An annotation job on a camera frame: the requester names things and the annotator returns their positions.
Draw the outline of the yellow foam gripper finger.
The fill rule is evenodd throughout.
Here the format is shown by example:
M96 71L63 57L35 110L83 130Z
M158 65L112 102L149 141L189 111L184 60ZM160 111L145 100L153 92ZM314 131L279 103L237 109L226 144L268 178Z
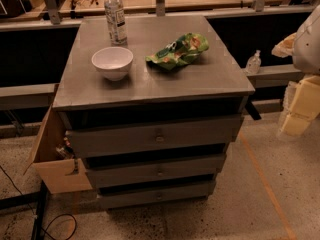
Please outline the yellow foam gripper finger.
M301 136L320 114L320 76L307 75L299 82L290 81L285 90L279 135Z

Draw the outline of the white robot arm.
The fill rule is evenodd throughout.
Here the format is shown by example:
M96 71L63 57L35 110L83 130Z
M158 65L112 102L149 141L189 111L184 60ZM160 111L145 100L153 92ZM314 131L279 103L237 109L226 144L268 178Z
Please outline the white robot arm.
M293 33L274 46L272 54L291 56L293 66L304 74L298 83L290 82L285 90L278 136L300 137L320 114L320 5Z

